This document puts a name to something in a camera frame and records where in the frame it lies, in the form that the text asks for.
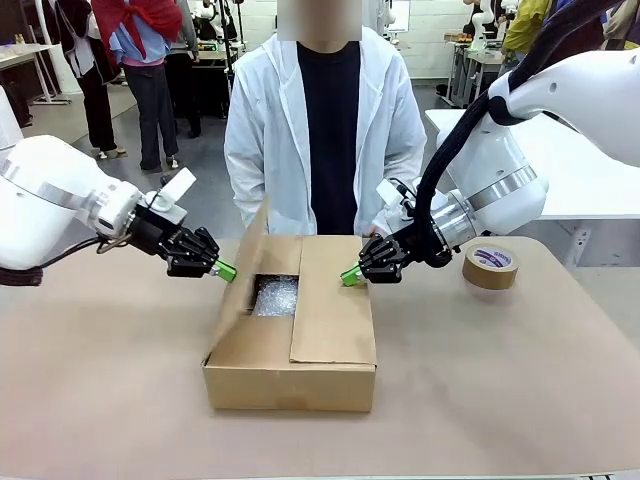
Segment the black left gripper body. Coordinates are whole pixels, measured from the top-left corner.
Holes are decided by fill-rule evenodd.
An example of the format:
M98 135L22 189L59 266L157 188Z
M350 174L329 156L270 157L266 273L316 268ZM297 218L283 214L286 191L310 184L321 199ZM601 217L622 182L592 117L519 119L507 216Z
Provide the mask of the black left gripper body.
M139 204L131 222L131 245L154 256L166 256L168 240L181 230L187 211L174 205L167 212L158 212Z

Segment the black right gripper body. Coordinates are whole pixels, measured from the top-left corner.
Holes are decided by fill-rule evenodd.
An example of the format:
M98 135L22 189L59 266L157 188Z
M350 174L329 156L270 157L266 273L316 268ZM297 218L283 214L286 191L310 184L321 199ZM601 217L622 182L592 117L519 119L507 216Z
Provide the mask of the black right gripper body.
M416 226L406 226L393 234L401 251L399 269L402 270L412 263L423 263L425 251L423 241Z

